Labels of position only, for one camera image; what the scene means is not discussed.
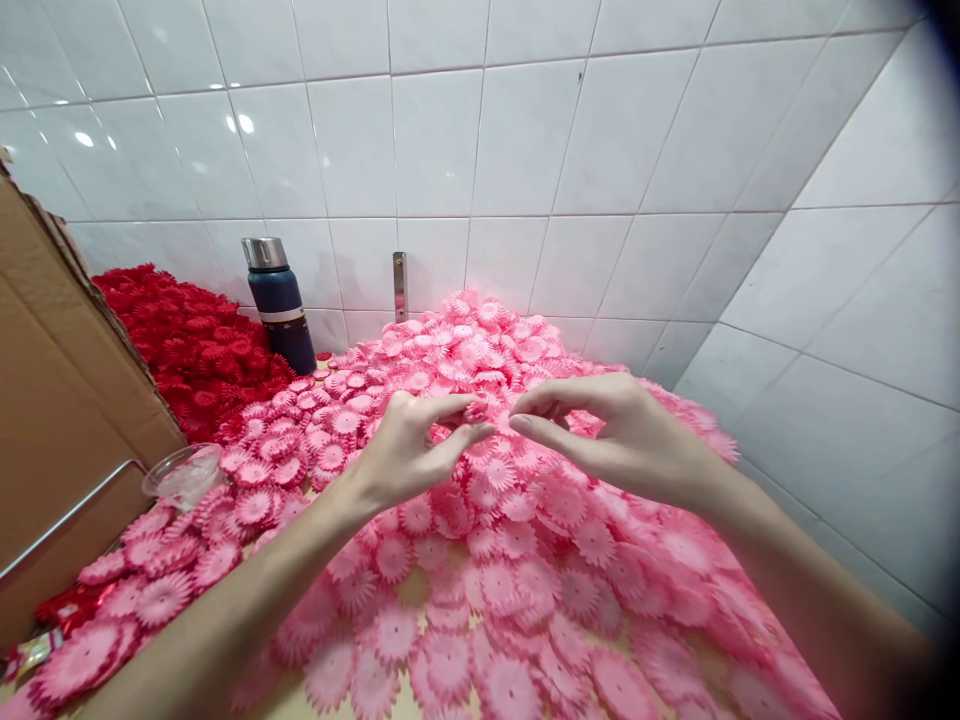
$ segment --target fingernail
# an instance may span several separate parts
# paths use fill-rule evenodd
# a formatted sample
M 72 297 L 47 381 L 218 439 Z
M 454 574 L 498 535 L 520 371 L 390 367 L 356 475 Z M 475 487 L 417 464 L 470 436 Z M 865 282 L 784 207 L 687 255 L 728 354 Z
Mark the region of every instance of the fingernail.
M 514 415 L 510 418 L 510 427 L 518 433 L 525 433 L 531 428 L 530 418 L 526 415 Z

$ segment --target clear plastic cup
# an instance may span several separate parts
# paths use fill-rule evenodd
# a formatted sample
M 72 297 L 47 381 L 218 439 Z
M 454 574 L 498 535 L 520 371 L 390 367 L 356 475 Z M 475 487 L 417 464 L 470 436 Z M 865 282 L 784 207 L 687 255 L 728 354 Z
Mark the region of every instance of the clear plastic cup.
M 140 487 L 144 495 L 168 498 L 181 512 L 189 512 L 226 479 L 220 469 L 222 451 L 216 443 L 181 448 L 154 465 Z

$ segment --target thermos lid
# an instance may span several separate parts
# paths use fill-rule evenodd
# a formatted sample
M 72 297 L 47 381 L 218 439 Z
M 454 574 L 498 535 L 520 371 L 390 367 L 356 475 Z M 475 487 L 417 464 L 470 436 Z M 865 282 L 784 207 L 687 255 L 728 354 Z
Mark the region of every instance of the thermos lid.
M 247 267 L 251 270 L 270 270 L 289 265 L 280 238 L 243 238 L 240 244 L 247 258 Z

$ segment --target person's left hand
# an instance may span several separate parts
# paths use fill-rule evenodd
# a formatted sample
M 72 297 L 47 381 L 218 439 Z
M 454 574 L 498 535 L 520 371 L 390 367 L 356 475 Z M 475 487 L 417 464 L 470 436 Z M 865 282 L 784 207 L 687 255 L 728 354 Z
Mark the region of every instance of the person's left hand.
M 358 493 L 364 510 L 375 515 L 438 485 L 453 472 L 463 451 L 496 432 L 488 423 L 461 424 L 439 445 L 430 439 L 434 423 L 462 422 L 476 395 L 416 398 L 397 391 L 376 434 L 337 481 Z

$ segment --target thermos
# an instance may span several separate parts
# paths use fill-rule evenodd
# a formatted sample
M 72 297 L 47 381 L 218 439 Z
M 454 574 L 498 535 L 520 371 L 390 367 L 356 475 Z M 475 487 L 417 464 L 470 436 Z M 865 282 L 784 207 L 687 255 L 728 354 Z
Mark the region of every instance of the thermos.
M 303 312 L 297 276 L 290 269 L 280 238 L 243 238 L 250 274 L 247 282 L 267 330 L 270 349 L 282 355 L 297 375 L 317 369 L 310 329 Z

